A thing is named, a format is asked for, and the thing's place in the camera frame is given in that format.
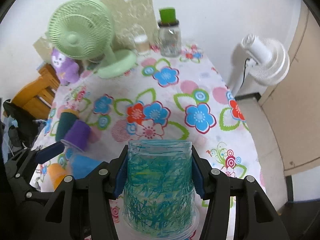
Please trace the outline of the green desk fan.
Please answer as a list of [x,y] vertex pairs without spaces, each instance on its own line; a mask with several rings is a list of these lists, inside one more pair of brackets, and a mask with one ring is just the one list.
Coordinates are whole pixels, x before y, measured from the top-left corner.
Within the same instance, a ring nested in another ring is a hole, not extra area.
[[48,23],[53,46],[75,60],[103,55],[96,73],[102,79],[118,77],[136,65],[136,54],[128,49],[114,51],[114,22],[111,11],[98,0],[71,0],[60,5]]

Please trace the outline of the green cup on jar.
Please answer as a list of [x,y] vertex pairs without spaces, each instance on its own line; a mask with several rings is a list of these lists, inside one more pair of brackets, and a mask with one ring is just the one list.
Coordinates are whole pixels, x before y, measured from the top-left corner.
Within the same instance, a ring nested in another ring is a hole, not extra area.
[[159,9],[161,23],[169,24],[175,23],[176,19],[176,10],[173,7],[166,7]]

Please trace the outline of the white standing fan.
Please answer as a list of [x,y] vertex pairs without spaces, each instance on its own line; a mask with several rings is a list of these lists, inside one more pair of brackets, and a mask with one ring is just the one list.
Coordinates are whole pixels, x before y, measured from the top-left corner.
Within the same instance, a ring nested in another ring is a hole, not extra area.
[[264,94],[285,79],[290,57],[284,45],[275,38],[247,34],[231,55],[234,73],[231,79],[233,96]]

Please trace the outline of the purple plush toy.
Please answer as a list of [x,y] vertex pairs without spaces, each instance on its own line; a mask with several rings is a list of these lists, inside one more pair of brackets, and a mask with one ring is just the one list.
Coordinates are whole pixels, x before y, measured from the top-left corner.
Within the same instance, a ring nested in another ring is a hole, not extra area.
[[76,83],[79,80],[79,65],[56,48],[52,50],[52,65],[60,81],[60,85]]

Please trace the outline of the beige door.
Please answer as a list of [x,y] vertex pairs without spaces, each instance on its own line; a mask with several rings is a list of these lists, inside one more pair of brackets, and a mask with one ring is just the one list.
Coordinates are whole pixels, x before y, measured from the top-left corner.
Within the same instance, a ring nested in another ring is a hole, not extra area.
[[319,25],[304,3],[289,56],[287,76],[261,102],[286,176],[319,166]]

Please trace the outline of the green patterned foam mat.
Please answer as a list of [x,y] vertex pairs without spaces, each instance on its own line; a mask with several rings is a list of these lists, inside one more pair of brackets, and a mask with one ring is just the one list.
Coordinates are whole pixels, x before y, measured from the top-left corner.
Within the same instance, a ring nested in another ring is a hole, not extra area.
[[134,49],[134,38],[146,35],[149,44],[157,36],[152,0],[101,0],[110,9],[115,29],[114,50]]

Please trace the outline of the purple cup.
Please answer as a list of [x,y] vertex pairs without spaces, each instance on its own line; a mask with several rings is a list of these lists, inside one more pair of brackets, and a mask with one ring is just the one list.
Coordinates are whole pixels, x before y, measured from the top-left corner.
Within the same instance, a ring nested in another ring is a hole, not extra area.
[[66,145],[84,152],[87,148],[90,133],[91,128],[88,124],[81,120],[76,120],[62,141]]

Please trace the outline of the wooden chair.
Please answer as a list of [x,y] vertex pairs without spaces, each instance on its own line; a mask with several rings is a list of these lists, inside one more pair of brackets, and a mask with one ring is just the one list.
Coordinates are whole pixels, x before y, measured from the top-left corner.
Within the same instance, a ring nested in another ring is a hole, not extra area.
[[14,96],[12,103],[36,119],[47,119],[60,81],[51,64],[45,63],[38,72],[40,76],[24,86]]

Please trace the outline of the blue cup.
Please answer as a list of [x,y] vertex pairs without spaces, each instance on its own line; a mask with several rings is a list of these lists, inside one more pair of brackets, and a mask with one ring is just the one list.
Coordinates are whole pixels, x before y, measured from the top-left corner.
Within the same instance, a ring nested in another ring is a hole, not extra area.
[[90,174],[97,166],[99,166],[101,161],[91,159],[89,157],[74,154],[69,160],[69,167],[71,170],[71,175],[75,179],[85,178]]

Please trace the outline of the floral tablecloth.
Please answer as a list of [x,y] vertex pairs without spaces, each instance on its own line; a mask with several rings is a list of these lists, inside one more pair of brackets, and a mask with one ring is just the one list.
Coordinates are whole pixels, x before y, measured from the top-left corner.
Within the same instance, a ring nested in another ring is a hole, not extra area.
[[[233,178],[253,176],[261,182],[261,167],[253,138],[240,108],[220,74],[196,45],[187,45],[176,58],[157,48],[137,58],[135,68],[119,77],[101,79],[84,71],[76,83],[60,85],[45,128],[34,148],[55,142],[61,112],[79,112],[91,133],[81,155],[111,161],[129,140],[188,140],[213,168]],[[54,191],[48,166],[60,164],[71,174],[66,149],[40,164],[30,184]]]

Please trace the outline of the dark teal cup orange rim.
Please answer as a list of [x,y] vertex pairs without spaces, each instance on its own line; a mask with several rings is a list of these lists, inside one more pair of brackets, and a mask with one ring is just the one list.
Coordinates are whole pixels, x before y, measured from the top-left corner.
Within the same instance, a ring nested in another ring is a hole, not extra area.
[[59,118],[55,140],[56,141],[62,140],[67,134],[67,132],[71,129],[75,121],[78,120],[78,118],[79,118],[78,111],[75,111],[72,109],[64,109],[61,112],[61,115]]

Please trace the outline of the cotton swab container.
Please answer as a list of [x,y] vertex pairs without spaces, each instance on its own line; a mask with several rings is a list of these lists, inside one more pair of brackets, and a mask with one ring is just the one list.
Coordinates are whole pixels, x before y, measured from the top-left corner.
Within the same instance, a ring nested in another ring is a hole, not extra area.
[[133,41],[139,55],[146,55],[150,52],[150,43],[146,34],[135,36]]

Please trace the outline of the teal scribbled clear plastic cup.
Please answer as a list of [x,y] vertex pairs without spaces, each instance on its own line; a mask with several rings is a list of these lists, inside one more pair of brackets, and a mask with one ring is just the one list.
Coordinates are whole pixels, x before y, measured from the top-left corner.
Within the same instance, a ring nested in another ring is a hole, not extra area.
[[124,220],[140,239],[186,239],[199,223],[192,143],[135,140],[127,152]]

